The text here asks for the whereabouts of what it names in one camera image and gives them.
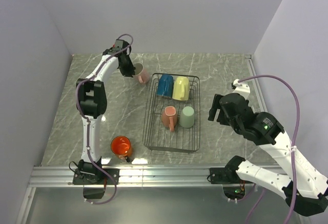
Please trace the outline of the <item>plain pink mug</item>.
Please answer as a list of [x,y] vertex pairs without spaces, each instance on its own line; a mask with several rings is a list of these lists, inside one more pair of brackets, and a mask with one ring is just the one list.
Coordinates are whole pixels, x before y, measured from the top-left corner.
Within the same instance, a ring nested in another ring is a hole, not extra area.
[[133,75],[133,78],[140,84],[146,84],[149,81],[150,76],[147,70],[145,69],[145,67],[143,66],[143,64],[135,63],[134,67],[135,67],[135,75]]

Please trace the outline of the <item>pink floral mug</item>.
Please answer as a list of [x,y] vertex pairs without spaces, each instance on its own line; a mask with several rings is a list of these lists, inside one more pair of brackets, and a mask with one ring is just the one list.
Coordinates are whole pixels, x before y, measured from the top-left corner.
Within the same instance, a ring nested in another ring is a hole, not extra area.
[[162,112],[161,122],[171,132],[175,131],[178,121],[178,114],[174,106],[167,106]]

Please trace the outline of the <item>black wire dish rack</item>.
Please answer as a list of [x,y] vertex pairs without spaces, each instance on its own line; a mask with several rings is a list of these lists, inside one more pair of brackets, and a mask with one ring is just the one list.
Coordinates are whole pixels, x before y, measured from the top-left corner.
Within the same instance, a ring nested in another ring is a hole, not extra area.
[[[187,75],[190,92],[188,100],[174,100],[157,95],[159,80],[163,74],[154,73],[148,87],[148,98],[143,126],[143,144],[150,150],[194,153],[200,148],[200,80],[194,75]],[[167,106],[173,106],[180,115],[186,106],[195,111],[195,122],[191,128],[180,125],[171,132],[161,121],[161,115]]]

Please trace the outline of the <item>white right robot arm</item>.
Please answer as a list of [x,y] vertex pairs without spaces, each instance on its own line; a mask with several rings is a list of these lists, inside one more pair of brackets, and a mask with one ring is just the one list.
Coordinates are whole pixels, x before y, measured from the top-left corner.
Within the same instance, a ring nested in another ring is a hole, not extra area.
[[260,185],[281,196],[302,216],[326,210],[327,177],[292,147],[287,132],[272,114],[254,112],[249,101],[238,93],[215,94],[208,120],[230,126],[235,133],[266,151],[285,172],[279,175],[234,156],[224,168],[228,181],[244,180]]

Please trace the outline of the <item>yellow mug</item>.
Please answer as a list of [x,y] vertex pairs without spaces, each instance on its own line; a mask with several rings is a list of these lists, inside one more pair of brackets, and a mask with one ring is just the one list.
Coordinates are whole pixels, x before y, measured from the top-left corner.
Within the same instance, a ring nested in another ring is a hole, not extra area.
[[174,100],[187,101],[189,99],[189,79],[185,76],[178,76],[174,82],[173,96]]

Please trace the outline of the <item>pale green cup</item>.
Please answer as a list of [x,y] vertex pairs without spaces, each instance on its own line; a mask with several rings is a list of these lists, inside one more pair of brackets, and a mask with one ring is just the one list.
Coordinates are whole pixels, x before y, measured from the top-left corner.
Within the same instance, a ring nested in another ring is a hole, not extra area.
[[184,107],[179,118],[180,126],[189,129],[194,125],[194,122],[195,122],[194,109],[190,106]]

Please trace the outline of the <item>blue mug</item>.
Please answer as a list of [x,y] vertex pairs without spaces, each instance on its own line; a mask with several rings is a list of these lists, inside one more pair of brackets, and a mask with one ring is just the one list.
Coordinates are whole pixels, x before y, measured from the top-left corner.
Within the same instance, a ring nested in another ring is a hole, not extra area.
[[158,82],[156,95],[172,98],[174,79],[173,76],[163,74]]

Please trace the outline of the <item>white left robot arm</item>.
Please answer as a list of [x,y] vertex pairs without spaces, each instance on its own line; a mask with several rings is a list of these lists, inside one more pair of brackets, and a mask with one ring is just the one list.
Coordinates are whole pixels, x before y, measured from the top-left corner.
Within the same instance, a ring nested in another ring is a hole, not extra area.
[[122,76],[133,77],[135,67],[130,59],[133,37],[127,42],[119,36],[114,45],[102,53],[96,68],[76,82],[76,107],[83,121],[83,152],[76,175],[97,184],[104,178],[99,145],[100,122],[107,109],[105,82],[118,69]]

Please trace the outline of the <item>orange mug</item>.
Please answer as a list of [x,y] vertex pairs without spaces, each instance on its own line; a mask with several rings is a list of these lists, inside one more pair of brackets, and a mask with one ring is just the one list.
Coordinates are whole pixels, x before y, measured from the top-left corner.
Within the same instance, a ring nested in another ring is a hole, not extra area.
[[133,148],[130,140],[125,136],[117,136],[111,142],[112,152],[121,160],[132,161]]

